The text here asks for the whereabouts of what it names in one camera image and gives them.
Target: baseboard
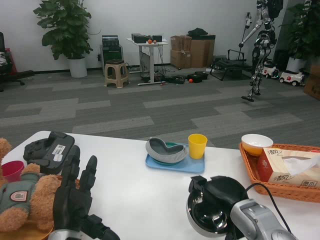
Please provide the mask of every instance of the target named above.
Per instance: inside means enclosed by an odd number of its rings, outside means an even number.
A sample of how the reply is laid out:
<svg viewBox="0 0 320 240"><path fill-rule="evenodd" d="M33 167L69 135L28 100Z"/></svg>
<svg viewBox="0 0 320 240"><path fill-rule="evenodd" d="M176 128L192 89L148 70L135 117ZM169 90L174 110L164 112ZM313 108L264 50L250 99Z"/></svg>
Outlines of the baseboard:
<svg viewBox="0 0 320 240"><path fill-rule="evenodd" d="M170 63L164 63L164 64L155 64L154 66L169 66ZM138 68L139 65L129 65L128 68ZM101 70L102 67L92 67L92 68L87 68L87 71L96 71L96 70ZM63 70L48 70L48 71L34 71L34 74L56 74L56 73L69 73L69 69L63 69Z"/></svg>

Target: white flower pot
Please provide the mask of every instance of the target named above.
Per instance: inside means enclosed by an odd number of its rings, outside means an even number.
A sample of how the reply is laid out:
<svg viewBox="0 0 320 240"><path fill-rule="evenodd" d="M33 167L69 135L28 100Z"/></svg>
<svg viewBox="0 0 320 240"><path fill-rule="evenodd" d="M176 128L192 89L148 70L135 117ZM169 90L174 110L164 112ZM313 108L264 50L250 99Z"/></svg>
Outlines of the white flower pot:
<svg viewBox="0 0 320 240"><path fill-rule="evenodd" d="M300 69L304 68L306 64L306 60L293 57L289 57L288 64L286 65L286 70L291 72L299 73Z"/></svg>
<svg viewBox="0 0 320 240"><path fill-rule="evenodd" d="M68 61L70 73L73 78L83 78L88 75L85 58L68 59Z"/></svg>

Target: white label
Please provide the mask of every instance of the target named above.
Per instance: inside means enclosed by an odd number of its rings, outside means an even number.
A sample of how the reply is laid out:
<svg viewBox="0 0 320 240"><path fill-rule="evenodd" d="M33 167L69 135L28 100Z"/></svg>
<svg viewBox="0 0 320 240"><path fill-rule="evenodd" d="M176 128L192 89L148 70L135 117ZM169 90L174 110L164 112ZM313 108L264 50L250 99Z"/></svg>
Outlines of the white label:
<svg viewBox="0 0 320 240"><path fill-rule="evenodd" d="M55 161L55 162L61 162L61 161L62 161L62 158L63 158L63 155L62 155L62 154L56 154L56 155L54 155L53 161Z"/></svg>
<svg viewBox="0 0 320 240"><path fill-rule="evenodd" d="M26 202L27 201L27 191L16 191L11 194L10 198L14 202Z"/></svg>
<svg viewBox="0 0 320 240"><path fill-rule="evenodd" d="M52 154L53 155L56 155L56 154L62 154L62 152L65 150L66 146L63 146L63 145L57 145L55 147L55 149L53 150Z"/></svg>

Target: teddy bear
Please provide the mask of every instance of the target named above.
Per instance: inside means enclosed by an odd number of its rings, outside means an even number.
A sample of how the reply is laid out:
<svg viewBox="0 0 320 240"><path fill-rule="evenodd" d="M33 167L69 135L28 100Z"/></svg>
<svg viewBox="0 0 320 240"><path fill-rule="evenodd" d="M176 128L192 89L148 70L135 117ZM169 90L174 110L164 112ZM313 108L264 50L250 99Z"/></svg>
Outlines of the teddy bear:
<svg viewBox="0 0 320 240"><path fill-rule="evenodd" d="M11 148L6 139L0 138L0 232L16 231L26 221L49 231L54 227L53 205L60 181L56 175L40 177L40 166L31 163L23 169L21 181L7 182L1 163Z"/></svg>

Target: tissue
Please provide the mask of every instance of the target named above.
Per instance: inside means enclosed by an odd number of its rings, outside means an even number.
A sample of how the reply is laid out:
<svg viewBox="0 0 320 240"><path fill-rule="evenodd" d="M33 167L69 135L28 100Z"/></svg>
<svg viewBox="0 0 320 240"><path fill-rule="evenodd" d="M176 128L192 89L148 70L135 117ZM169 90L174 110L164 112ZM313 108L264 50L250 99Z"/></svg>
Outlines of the tissue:
<svg viewBox="0 0 320 240"><path fill-rule="evenodd" d="M264 148L257 161L263 182L320 188L320 153Z"/></svg>
<svg viewBox="0 0 320 240"><path fill-rule="evenodd" d="M313 167L319 168L320 156L315 156L309 159L299 159L299 158L291 157L288 159L284 159L284 164L286 166L286 169L290 173L290 175L295 176Z"/></svg>

